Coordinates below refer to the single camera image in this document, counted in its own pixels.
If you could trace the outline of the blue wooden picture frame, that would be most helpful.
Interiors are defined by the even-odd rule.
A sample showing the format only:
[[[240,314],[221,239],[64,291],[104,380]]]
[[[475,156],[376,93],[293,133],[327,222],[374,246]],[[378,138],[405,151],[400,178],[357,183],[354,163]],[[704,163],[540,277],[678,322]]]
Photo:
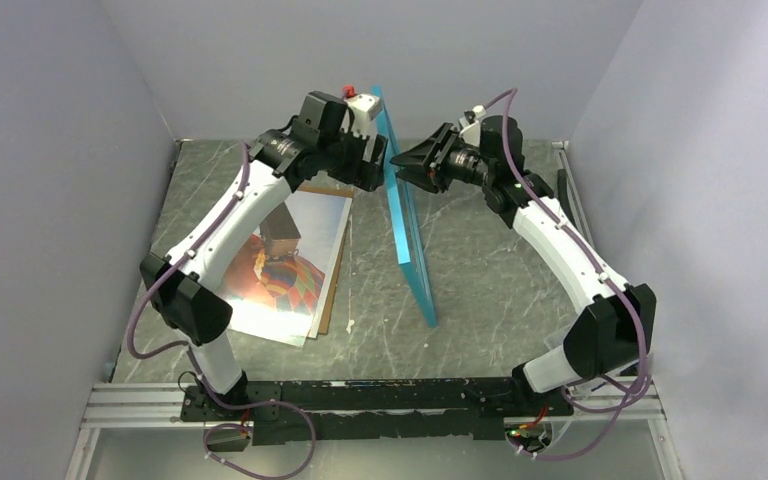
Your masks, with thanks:
[[[420,235],[417,210],[412,186],[397,178],[397,169],[391,163],[400,152],[397,136],[378,85],[371,93],[381,100],[381,112],[376,117],[378,133],[387,139],[384,160],[384,186],[391,218],[394,247],[399,268],[429,328],[439,325]]]

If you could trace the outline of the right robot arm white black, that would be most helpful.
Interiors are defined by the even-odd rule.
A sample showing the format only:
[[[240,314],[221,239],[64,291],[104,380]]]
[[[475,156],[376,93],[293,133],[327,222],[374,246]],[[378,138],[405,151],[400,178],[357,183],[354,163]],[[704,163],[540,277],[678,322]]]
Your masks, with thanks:
[[[494,115],[462,129],[444,123],[391,162],[399,179],[430,193],[443,193],[455,181],[479,187],[488,208],[532,246],[570,298],[577,318],[561,343],[514,370],[522,378],[509,391],[515,410],[535,414],[548,402],[548,391],[646,361],[654,292],[610,267],[552,188],[525,169],[514,119]]]

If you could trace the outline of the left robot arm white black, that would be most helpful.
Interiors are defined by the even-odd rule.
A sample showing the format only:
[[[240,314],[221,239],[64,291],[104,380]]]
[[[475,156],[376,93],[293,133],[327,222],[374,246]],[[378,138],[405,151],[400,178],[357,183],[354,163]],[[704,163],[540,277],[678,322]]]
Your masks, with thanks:
[[[318,173],[365,191],[383,185],[388,141],[372,131],[382,110],[374,94],[312,91],[287,125],[242,144],[239,173],[206,216],[167,254],[141,261],[147,291],[126,329],[129,353],[146,359],[167,349],[136,348],[136,322],[151,306],[178,333],[176,345],[186,347],[197,378],[210,388],[207,407],[223,420],[238,417],[248,380],[227,335],[232,308],[217,294],[224,271],[262,221]]]

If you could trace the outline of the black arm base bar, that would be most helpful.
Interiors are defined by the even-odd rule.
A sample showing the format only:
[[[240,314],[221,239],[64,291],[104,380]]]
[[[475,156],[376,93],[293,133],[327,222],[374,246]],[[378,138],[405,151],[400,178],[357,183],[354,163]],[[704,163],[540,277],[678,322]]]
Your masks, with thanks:
[[[184,391],[187,423],[250,421],[256,446],[379,438],[468,436],[500,440],[539,415],[573,408],[557,390],[532,392],[510,377],[251,381],[221,407],[201,385]]]

